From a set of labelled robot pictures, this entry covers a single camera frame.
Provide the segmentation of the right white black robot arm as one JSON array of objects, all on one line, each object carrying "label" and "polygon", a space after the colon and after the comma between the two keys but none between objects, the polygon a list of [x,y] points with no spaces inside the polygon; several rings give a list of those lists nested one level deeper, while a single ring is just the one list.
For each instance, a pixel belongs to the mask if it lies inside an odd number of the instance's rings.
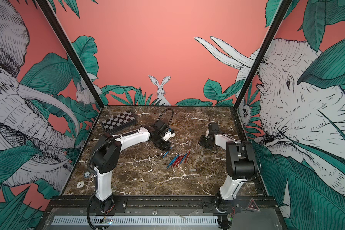
[{"label": "right white black robot arm", "polygon": [[199,145],[213,152],[218,147],[225,150],[227,177],[219,189],[220,199],[235,200],[241,186],[258,174],[258,165],[253,146],[248,141],[236,140],[222,134],[216,122],[210,122]]}]

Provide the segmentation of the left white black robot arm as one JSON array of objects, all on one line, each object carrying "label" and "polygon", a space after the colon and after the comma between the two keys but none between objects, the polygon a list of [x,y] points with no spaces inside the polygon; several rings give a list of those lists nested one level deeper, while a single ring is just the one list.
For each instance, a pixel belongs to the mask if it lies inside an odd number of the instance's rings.
[{"label": "left white black robot arm", "polygon": [[169,139],[174,136],[174,130],[162,121],[124,134],[102,135],[87,163],[88,170],[95,176],[95,197],[101,202],[111,198],[112,172],[123,150],[151,141],[161,151],[169,151]]}]

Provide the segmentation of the blue knife bottom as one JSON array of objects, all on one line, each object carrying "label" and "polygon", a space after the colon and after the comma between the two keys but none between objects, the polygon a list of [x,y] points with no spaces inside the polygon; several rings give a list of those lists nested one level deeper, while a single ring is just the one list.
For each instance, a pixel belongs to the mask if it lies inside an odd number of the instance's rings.
[{"label": "blue knife bottom", "polygon": [[180,161],[179,164],[182,164],[182,163],[186,162],[186,159],[187,159],[187,157],[189,156],[189,154],[190,154],[190,151],[187,152],[187,153],[184,155],[184,157],[182,158],[182,160]]}]

